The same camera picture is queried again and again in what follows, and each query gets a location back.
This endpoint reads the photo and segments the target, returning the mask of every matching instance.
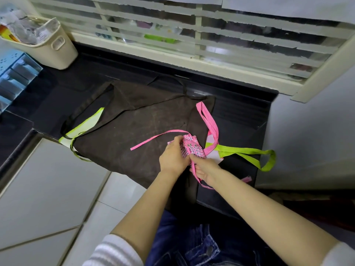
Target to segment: cabinet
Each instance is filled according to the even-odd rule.
[[[3,266],[57,266],[78,228],[0,251]]]
[[[107,176],[42,139],[0,197],[0,250],[79,226]]]

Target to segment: blue drawer organizer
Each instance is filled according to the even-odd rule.
[[[29,55],[9,50],[0,56],[0,114],[43,68]]]

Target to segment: forearm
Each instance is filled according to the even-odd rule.
[[[338,242],[227,171],[214,188],[288,265],[318,266]]]
[[[112,234],[125,239],[143,263],[151,249],[163,210],[175,183],[169,172],[160,172],[147,191],[132,207]]]

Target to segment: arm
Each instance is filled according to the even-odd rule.
[[[238,212],[288,265],[318,266],[339,242],[312,222],[222,170],[213,160],[191,155],[197,176]]]
[[[186,158],[181,156],[181,139],[182,136],[175,137],[174,142],[166,147],[159,158],[160,173],[111,232],[125,239],[138,253],[143,263],[152,247],[171,189],[180,174],[190,164],[189,156]]]

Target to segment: hand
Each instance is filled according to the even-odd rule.
[[[190,158],[196,163],[195,169],[197,177],[205,181],[207,185],[214,187],[223,169],[211,158],[203,159],[193,154],[190,154]]]
[[[183,137],[176,136],[171,144],[168,144],[163,154],[159,157],[160,171],[169,171],[176,178],[182,174],[186,167],[190,164],[190,157],[182,157],[180,142]]]

